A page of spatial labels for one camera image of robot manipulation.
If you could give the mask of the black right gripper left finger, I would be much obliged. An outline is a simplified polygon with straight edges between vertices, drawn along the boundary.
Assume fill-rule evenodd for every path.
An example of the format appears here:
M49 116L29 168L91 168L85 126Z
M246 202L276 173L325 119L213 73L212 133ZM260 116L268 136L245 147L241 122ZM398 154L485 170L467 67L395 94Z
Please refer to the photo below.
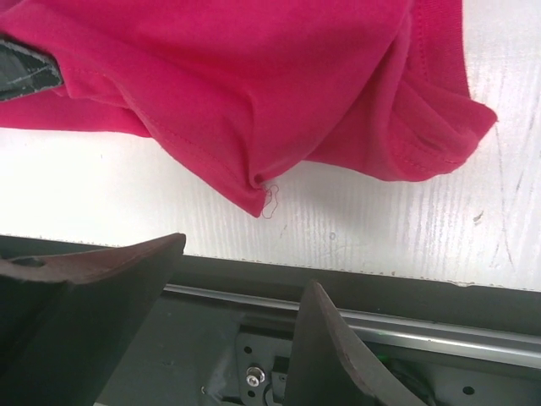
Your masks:
M185 244L181 233L117 248L2 237L2 404L92 405Z

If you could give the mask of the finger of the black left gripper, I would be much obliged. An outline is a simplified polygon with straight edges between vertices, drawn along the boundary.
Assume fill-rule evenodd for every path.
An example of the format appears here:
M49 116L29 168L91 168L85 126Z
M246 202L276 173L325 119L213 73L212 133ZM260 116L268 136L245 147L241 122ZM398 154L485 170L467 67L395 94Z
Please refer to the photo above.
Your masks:
M57 61L8 37L1 38L1 101L56 89L63 84Z

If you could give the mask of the pink t shirt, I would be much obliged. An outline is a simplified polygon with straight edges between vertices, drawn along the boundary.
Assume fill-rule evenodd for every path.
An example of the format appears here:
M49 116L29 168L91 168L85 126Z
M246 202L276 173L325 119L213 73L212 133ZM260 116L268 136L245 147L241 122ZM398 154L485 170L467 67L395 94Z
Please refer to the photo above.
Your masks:
M4 1L2 37L63 77L1 101L2 126L152 138L253 216L301 161L424 181L497 119L469 94L459 1Z

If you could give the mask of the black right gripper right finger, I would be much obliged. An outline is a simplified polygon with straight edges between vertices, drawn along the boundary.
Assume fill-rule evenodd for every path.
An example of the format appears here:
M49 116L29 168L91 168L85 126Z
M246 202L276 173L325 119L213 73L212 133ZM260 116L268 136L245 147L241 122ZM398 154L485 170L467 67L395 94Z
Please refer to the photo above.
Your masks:
M415 405L344 321L323 287L303 292L287 371L286 405Z

